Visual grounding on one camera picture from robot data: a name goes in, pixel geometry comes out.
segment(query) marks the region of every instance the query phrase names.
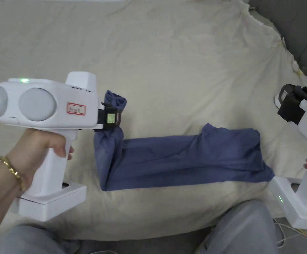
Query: jeans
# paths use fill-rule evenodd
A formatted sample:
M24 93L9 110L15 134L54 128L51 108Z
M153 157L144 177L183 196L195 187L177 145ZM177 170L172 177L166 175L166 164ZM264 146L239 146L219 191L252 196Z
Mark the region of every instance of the jeans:
M44 228L19 225L4 239L1 254L74 254L79 247L78 240L61 240ZM278 253L275 226L263 203L251 200L230 209L196 250L196 254L224 253Z

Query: beige bedsheet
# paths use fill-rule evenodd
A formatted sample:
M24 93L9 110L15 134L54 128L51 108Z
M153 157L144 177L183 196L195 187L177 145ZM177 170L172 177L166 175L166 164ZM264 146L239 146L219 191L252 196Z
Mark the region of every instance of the beige bedsheet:
M97 74L98 92L127 98L125 138L195 135L216 127L260 131L266 163L300 176L307 143L277 115L284 84L307 85L281 38L240 1L133 0L124 3L0 1L0 82L10 77L65 81ZM0 155L22 129L0 123ZM281 211L267 183L224 182L103 192L95 177L91 130L79 132L66 177L87 185L87 200L47 226L74 239L122 240L206 227L244 200ZM8 214L2 229L16 223Z

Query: blue cloth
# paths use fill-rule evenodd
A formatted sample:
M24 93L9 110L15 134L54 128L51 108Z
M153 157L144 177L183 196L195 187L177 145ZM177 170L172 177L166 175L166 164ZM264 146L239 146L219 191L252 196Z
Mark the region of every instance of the blue cloth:
M107 91L105 102L124 109L126 99ZM264 182L274 173L263 161L254 129L206 124L195 136L123 140L120 127L96 132L97 174L103 191L205 184Z

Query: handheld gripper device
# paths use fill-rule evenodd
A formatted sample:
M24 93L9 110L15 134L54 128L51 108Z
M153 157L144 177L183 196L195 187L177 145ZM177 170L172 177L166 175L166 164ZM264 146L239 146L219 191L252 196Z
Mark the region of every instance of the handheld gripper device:
M0 122L59 133L67 153L79 129L110 129L120 120L117 109L100 102L92 73L70 72L64 84L44 79L0 83ZM63 183L66 163L67 157L49 149L32 185L16 199L19 214L47 221L85 201L86 186Z

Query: handwritten label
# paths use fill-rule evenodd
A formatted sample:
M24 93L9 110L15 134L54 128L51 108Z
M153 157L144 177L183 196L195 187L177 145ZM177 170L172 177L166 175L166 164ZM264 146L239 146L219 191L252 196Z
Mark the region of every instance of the handwritten label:
M73 114L73 115L85 115L86 114L86 106L81 105L81 104L68 102L67 107L66 107L66 112L68 114Z

